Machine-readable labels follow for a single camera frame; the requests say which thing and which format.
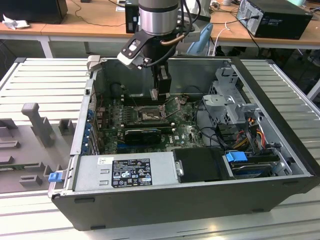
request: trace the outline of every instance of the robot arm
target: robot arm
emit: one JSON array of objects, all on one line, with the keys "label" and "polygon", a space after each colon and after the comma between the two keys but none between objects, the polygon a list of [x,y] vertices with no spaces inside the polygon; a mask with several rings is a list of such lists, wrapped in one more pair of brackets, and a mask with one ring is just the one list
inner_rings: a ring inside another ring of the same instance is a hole
[{"label": "robot arm", "polygon": [[[178,23],[178,9],[183,5],[189,22]],[[167,60],[176,46],[193,28],[186,0],[139,0],[141,31],[124,45],[117,58],[128,68],[151,68],[154,89],[151,97],[165,98],[170,92],[171,76]]]}]

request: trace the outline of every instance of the computer case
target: computer case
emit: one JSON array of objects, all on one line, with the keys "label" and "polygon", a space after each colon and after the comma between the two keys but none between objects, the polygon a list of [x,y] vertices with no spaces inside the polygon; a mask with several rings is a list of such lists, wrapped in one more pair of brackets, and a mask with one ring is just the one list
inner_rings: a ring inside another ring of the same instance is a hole
[{"label": "computer case", "polygon": [[299,40],[312,16],[287,0],[242,0],[236,18],[256,38]]},{"label": "computer case", "polygon": [[14,20],[60,24],[68,11],[66,0],[2,0],[0,19],[3,15]]}]

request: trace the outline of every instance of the metal slatted surface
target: metal slatted surface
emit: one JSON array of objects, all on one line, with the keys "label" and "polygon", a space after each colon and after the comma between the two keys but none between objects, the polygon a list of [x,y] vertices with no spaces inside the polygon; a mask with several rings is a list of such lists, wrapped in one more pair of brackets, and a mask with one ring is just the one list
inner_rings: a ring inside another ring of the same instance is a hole
[{"label": "metal slatted surface", "polygon": [[85,58],[27,58],[0,89],[0,118],[29,125],[21,109],[25,103],[38,103],[40,116],[50,123],[60,119],[76,123],[88,79]]},{"label": "metal slatted surface", "polygon": [[[294,130],[302,143],[313,157],[320,160],[320,118],[315,111],[297,94],[290,83],[275,71],[272,64],[266,61],[243,60],[243,64],[252,74],[257,83],[270,98],[290,127]],[[254,99],[249,91],[243,89],[249,100]]]},{"label": "metal slatted surface", "polygon": [[9,240],[318,240],[320,187],[289,197],[270,212],[77,231],[44,193],[0,198],[0,237]]}]

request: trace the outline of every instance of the warning label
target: warning label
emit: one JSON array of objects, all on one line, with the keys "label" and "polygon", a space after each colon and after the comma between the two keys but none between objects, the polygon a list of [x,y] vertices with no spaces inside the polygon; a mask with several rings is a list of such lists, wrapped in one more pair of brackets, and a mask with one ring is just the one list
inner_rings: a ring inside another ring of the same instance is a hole
[{"label": "warning label", "polygon": [[114,188],[152,185],[150,158],[114,160],[111,185]]}]

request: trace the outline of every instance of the yellow wire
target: yellow wire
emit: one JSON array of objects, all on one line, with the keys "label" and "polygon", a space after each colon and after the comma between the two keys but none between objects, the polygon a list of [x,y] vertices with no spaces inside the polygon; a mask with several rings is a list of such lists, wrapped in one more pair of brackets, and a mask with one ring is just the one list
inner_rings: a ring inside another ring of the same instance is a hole
[{"label": "yellow wire", "polygon": [[234,149],[237,149],[239,147],[241,147],[243,144],[245,144],[246,142],[248,142],[248,138],[244,139],[242,142],[238,143],[236,146],[234,146]]},{"label": "yellow wire", "polygon": [[264,147],[264,145],[262,144],[262,143],[263,143],[263,137],[262,137],[261,132],[257,131],[256,133],[260,135],[260,138],[261,138],[261,146]]}]

